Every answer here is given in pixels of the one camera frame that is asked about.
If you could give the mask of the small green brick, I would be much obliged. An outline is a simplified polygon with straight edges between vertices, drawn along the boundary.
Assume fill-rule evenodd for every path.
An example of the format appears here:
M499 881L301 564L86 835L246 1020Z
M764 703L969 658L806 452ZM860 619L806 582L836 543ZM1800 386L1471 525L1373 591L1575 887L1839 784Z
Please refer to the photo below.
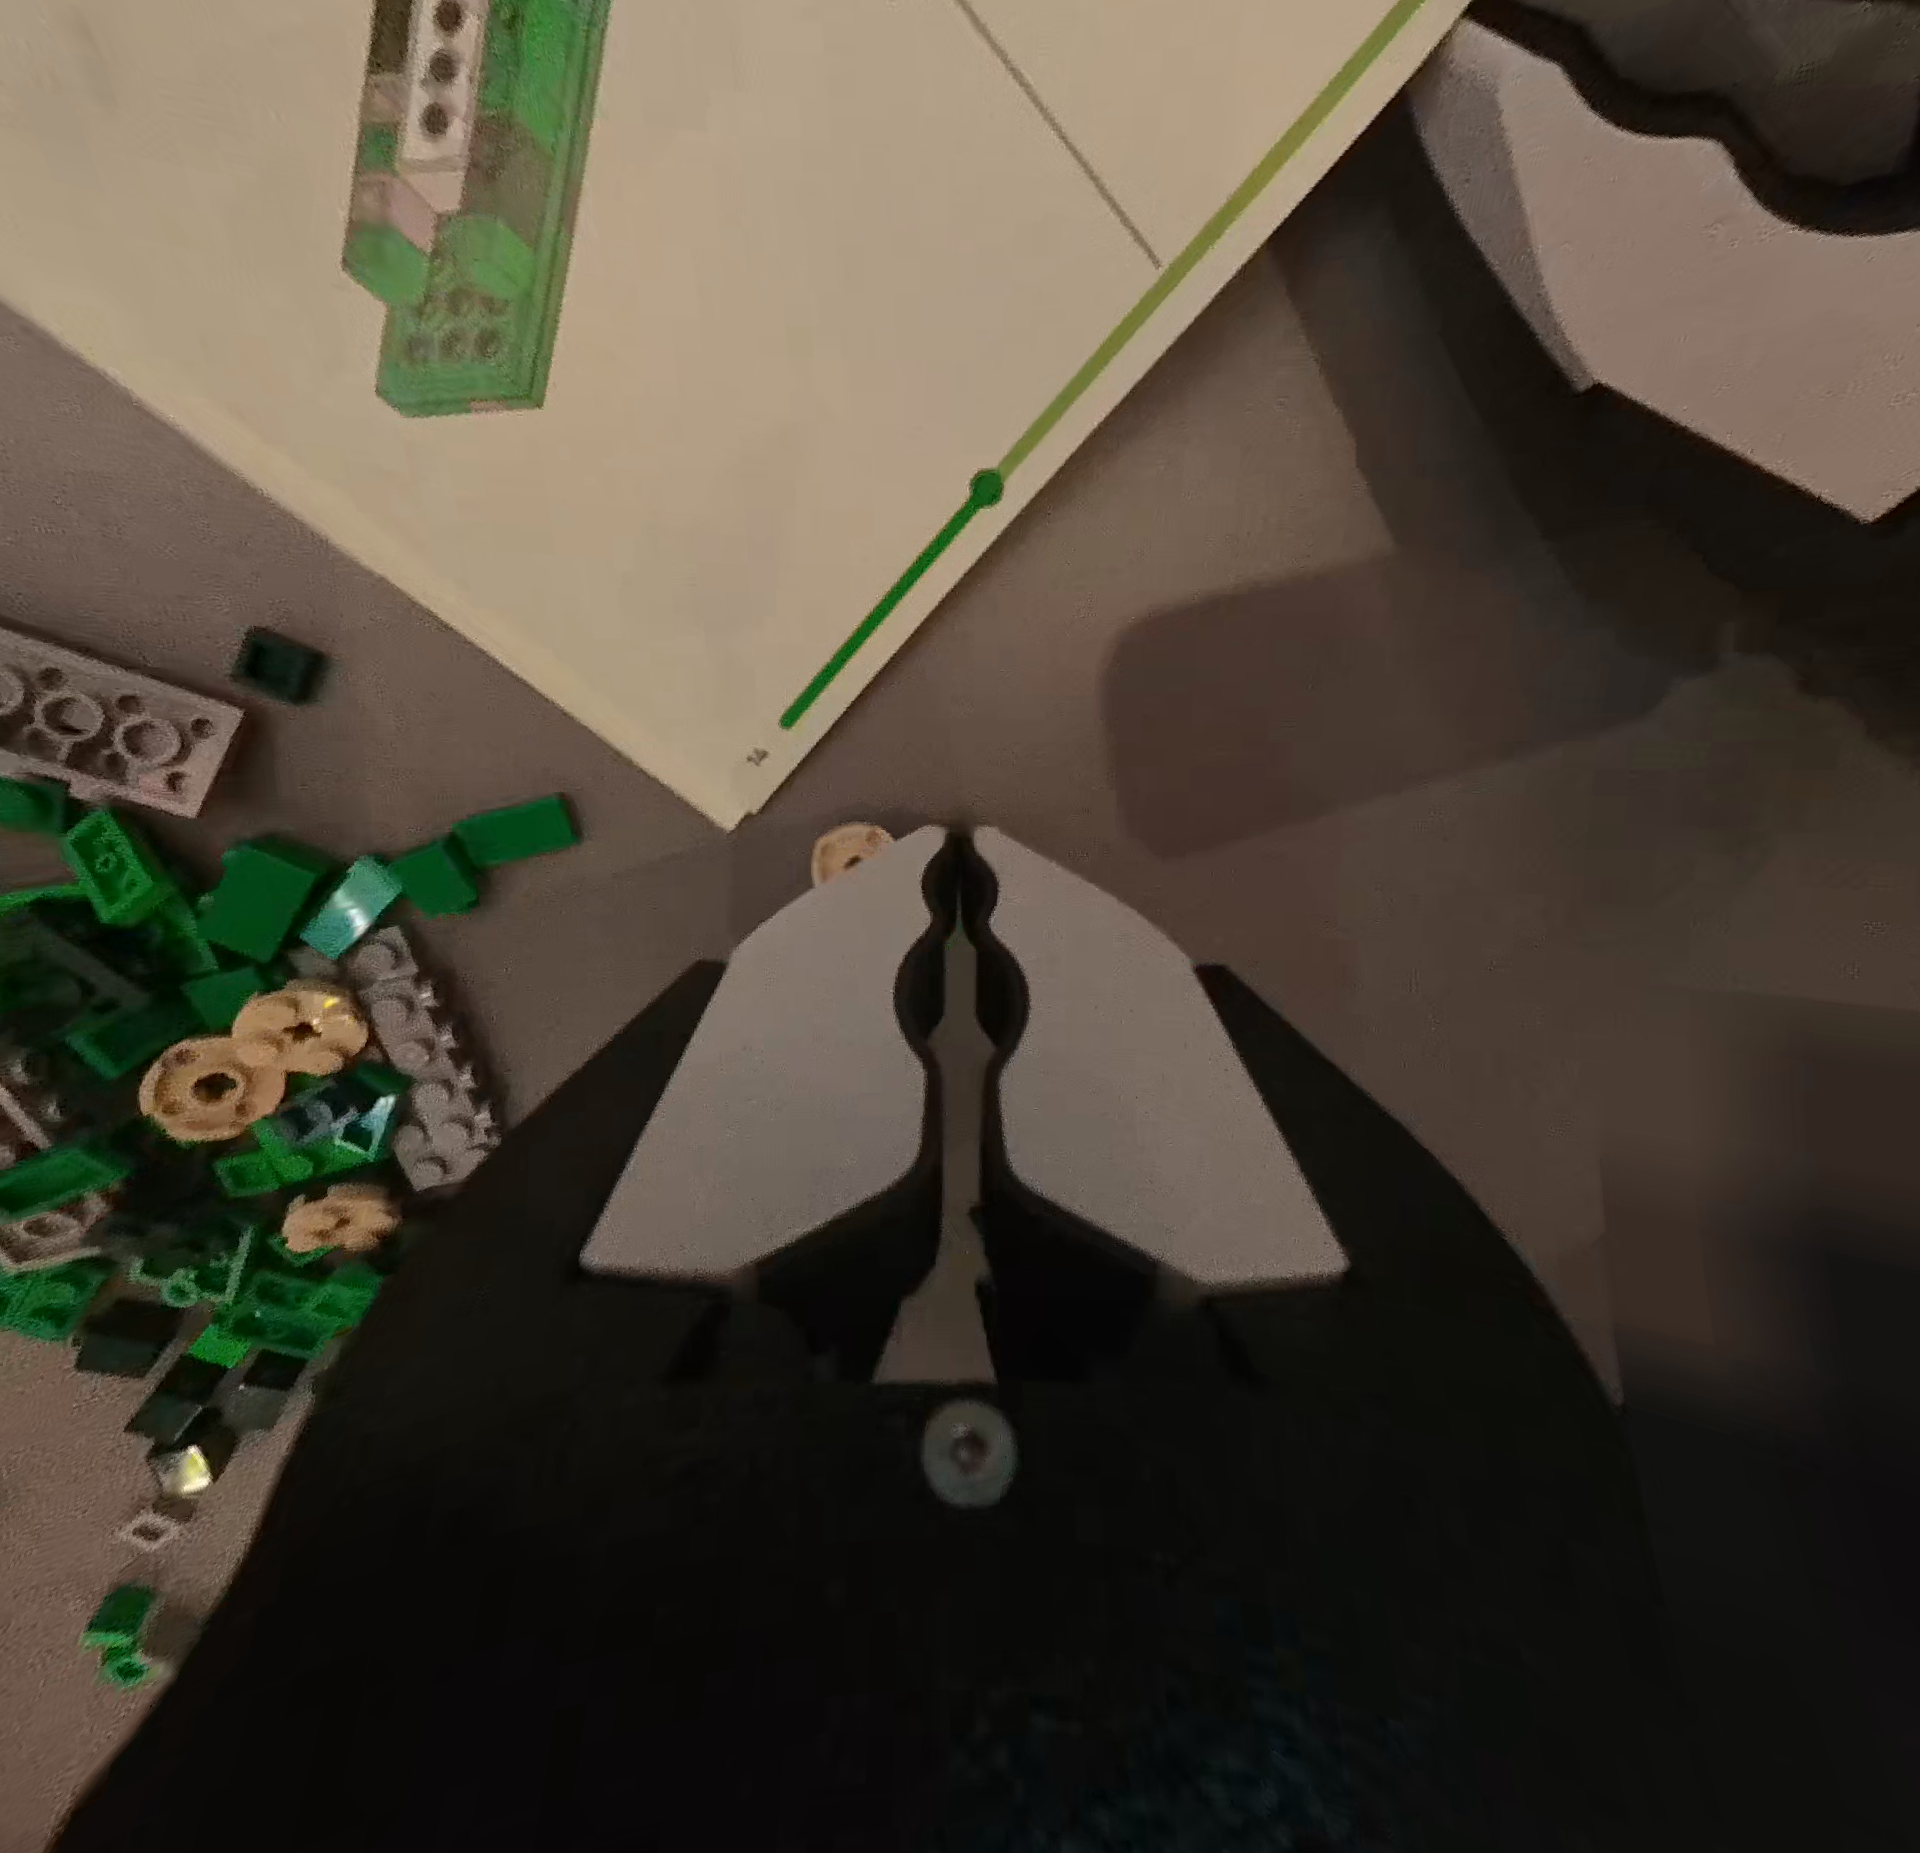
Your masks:
M95 1679L106 1690L143 1690L155 1679L149 1660L155 1602L160 1602L155 1585L113 1585L81 1625L81 1649L95 1660Z

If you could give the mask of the pale green instruction booklet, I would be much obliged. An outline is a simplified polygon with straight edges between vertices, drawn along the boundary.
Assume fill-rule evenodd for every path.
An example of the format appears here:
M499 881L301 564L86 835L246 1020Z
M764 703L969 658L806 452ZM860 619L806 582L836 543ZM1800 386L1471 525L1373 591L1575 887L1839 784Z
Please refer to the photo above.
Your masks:
M9 0L9 305L745 826L1471 0Z

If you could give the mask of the grey desk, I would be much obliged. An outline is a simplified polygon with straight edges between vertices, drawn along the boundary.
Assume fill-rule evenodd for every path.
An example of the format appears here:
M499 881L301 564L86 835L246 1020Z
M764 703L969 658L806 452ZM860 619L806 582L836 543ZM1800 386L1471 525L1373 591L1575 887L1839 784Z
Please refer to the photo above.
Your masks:
M511 1111L806 881L985 816L1233 962L1527 1254L1629 1431L1732 1849L1915 1849L1915 507L1575 401L1405 112L745 835L9 309L9 619L259 703L195 855L571 793L444 928Z

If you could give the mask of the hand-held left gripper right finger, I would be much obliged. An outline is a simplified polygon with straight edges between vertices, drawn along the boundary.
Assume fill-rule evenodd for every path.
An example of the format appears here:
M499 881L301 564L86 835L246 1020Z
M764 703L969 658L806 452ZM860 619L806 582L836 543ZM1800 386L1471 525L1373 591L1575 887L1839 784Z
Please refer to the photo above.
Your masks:
M1136 908L969 840L980 1323L997 1377L1094 1377L1219 1299L1327 1299L1344 1244L1193 962Z

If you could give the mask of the pile of green building bricks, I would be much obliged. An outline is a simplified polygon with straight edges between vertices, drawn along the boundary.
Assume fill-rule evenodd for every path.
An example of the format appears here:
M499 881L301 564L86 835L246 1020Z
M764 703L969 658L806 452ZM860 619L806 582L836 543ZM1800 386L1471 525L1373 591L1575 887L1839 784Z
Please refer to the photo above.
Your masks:
M130 1431L187 1500L361 1330L404 1222L499 1153L487 1073L397 916L450 918L487 873L578 835L569 800L530 800L397 861L337 866L260 835L195 881L143 811L210 807L238 703L9 632L0 729L9 835L61 861L9 887L9 1330L143 1377ZM143 1067L292 980L353 988L372 1049L347 1073L286 1073L238 1144L170 1144L133 1111ZM353 1175L397 1197L397 1229L292 1260L286 1212Z

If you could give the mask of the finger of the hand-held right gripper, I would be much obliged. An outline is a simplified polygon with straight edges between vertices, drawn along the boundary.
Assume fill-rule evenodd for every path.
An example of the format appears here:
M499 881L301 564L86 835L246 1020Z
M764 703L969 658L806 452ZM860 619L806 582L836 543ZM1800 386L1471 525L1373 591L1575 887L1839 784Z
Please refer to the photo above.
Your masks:
M1785 222L1920 214L1920 0L1471 0L1471 20L1661 145L1714 145Z
M1566 69L1460 20L1420 151L1566 386L1887 520L1920 477L1920 234L1785 222L1713 137L1637 137Z

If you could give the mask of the dark green small tile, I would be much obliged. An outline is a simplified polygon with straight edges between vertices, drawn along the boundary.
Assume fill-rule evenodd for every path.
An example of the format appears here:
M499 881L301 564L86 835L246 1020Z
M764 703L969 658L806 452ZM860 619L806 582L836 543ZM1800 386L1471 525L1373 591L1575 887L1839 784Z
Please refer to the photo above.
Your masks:
M272 703L292 703L292 707L320 703L326 679L333 679L333 658L280 632L246 632L232 658L232 681Z

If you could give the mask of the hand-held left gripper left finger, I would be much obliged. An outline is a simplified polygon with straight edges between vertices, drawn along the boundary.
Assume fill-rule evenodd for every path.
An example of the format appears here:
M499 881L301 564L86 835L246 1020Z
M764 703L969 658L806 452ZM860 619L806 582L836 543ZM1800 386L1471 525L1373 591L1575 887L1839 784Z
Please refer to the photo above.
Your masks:
M953 835L774 908L708 988L587 1244L594 1277L747 1290L873 1377L936 1260Z

